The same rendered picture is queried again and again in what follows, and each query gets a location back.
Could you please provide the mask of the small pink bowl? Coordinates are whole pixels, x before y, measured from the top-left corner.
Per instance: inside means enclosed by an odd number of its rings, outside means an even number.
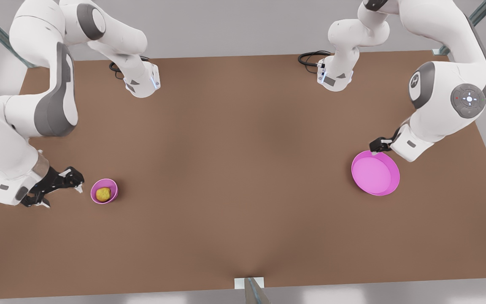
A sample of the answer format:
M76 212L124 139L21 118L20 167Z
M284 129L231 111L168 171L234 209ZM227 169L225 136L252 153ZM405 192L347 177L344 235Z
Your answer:
M110 198L109 201L104 202L104 203L98 202L95 198L96 190L98 188L102 188L102 187L108 187L108 188L111 189L111 198ZM89 194L90 194L90 197L93 200L93 202L95 202L97 204L108 204L108 203L114 201L118 197L119 188L118 188L118 185L116 184L116 182L113 179L104 178L104 179L100 179L100 180L96 181L96 183L92 186Z

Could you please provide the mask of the pink round plate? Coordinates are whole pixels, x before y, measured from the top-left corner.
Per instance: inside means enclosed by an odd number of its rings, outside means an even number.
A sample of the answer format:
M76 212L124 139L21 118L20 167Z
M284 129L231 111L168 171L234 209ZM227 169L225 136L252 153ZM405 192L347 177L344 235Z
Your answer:
M394 192L400 184L400 171L393 158L382 152L372 156L371 151L362 151L352 161L351 175L355 184L363 191L375 196Z

